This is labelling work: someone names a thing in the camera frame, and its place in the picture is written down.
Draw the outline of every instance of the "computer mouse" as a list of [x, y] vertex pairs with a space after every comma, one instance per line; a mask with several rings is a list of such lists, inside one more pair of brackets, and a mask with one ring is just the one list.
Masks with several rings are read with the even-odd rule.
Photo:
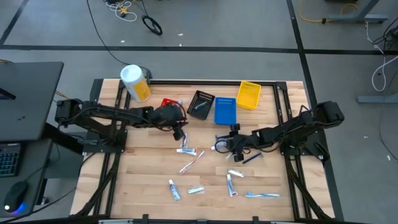
[[4, 199], [4, 209], [6, 212], [15, 212], [22, 202], [27, 191], [27, 182], [21, 181], [15, 183], [8, 191]]

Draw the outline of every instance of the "blue basket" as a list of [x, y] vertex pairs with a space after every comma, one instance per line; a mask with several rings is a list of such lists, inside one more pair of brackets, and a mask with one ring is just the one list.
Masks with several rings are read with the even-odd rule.
[[214, 122], [220, 125], [236, 124], [236, 99], [216, 97]]

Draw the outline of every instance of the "red object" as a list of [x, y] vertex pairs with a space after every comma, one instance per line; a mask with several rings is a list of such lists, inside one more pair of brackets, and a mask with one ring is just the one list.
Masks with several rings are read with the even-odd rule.
[[178, 102], [175, 100], [170, 100], [170, 99], [164, 98], [161, 106], [166, 106], [166, 105], [170, 105], [170, 104], [178, 104]]

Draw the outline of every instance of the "keyboard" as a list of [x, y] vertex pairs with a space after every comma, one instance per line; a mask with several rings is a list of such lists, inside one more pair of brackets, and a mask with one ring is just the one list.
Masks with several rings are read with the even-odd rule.
[[21, 144], [0, 144], [0, 177], [14, 177], [18, 175], [21, 158]]

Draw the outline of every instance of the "yellow basket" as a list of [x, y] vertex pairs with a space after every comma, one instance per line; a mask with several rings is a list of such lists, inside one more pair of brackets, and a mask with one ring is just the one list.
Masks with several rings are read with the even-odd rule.
[[259, 103], [261, 86], [255, 83], [242, 81], [239, 87], [236, 104], [240, 107], [254, 110]]

